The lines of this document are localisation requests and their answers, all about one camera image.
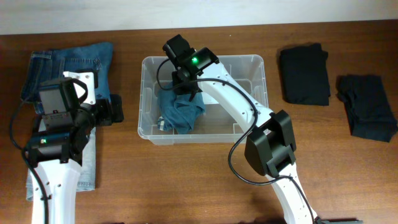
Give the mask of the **blue shirt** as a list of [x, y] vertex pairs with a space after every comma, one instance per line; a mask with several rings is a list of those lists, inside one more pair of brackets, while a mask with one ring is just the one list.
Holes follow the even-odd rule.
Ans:
[[205, 104], [201, 93], [190, 101], [190, 94], [177, 95], [172, 90], [158, 91], [160, 117], [157, 127], [161, 131], [175, 129], [179, 134], [188, 134], [194, 129], [196, 119], [205, 113]]

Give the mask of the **black garment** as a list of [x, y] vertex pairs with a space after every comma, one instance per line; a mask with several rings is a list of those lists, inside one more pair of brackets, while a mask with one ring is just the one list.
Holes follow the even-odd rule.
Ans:
[[280, 51], [279, 67], [285, 100], [291, 104], [328, 106], [328, 52], [314, 43]]
[[338, 98], [344, 103], [352, 136], [390, 142], [397, 133], [382, 79], [377, 75], [340, 77]]

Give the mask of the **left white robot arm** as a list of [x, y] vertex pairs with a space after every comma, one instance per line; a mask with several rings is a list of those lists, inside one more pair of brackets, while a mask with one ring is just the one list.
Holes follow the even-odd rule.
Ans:
[[64, 72], [38, 87], [44, 112], [22, 151], [33, 185], [32, 223], [74, 223], [83, 151], [97, 126], [124, 119], [119, 95], [96, 99], [94, 71]]

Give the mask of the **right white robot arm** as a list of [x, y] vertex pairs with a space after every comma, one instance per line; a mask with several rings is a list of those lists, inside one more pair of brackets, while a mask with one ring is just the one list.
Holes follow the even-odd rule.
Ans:
[[326, 223], [307, 200], [297, 173], [294, 152], [296, 143], [292, 121], [281, 110], [274, 113], [261, 105], [230, 76], [219, 58], [208, 48], [164, 47], [177, 70], [174, 88], [186, 86], [214, 98], [239, 124], [245, 141], [245, 158], [265, 181], [249, 180], [233, 174], [243, 182], [273, 189], [284, 212], [286, 223]]

